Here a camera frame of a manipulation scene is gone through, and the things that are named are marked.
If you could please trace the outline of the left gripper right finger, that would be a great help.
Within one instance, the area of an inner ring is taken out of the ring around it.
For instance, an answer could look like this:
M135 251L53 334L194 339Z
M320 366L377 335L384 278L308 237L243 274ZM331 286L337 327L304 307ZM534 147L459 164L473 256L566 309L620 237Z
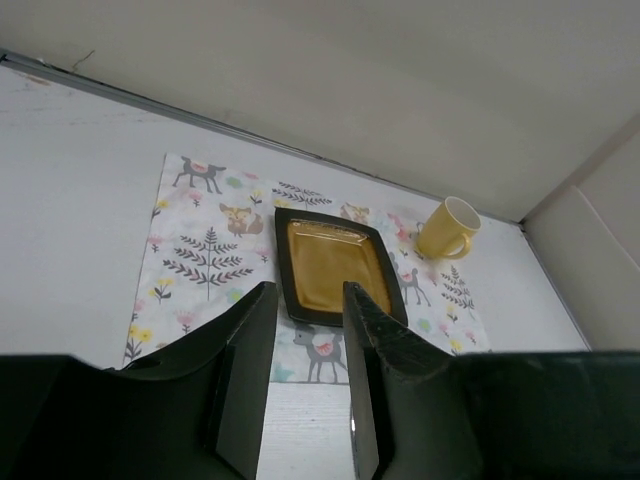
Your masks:
M635 351L445 353L343 288L360 479L635 479Z

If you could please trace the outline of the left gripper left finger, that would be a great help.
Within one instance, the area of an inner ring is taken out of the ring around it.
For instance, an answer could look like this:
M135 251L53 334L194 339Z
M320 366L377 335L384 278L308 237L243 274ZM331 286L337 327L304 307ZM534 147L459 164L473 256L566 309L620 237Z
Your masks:
M120 370L3 356L2 477L255 478L276 323L276 285L262 282Z

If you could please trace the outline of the knife with teal handle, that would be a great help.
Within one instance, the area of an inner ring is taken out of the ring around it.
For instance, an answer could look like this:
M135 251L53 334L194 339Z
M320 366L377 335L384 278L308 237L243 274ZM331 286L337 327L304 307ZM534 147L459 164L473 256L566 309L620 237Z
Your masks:
M358 458L357 458L357 444L356 444L356 424L353 407L350 406L350 420L349 420L349 428L350 428L350 441L351 441L351 452L352 452L352 463L353 463L353 471L354 478L359 479L359 467L358 467Z

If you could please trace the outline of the floral animal print cloth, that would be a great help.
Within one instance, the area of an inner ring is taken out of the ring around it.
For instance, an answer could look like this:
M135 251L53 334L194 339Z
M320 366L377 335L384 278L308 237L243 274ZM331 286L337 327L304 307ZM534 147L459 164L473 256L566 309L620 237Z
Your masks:
M452 263L427 264L415 224L282 181L169 154L165 158L125 362L180 339L277 281L277 208L322 212L376 229L390 255L412 330L450 354L489 349L469 287Z

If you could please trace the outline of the yellow mug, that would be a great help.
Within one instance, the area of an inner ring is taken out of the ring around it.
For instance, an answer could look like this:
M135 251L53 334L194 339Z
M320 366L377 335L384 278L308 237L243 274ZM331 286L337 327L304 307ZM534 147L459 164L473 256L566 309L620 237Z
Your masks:
M481 219L465 200L449 196L421 227L416 245L429 259L457 260L471 250L472 238L481 229Z

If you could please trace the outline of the square yellow black plate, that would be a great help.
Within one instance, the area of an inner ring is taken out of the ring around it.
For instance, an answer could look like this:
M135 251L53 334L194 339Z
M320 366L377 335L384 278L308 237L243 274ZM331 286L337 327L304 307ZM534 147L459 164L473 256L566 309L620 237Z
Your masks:
M286 311L306 324L340 327L343 284L359 284L383 312L408 324L395 268L377 230L318 212L278 207L277 258Z

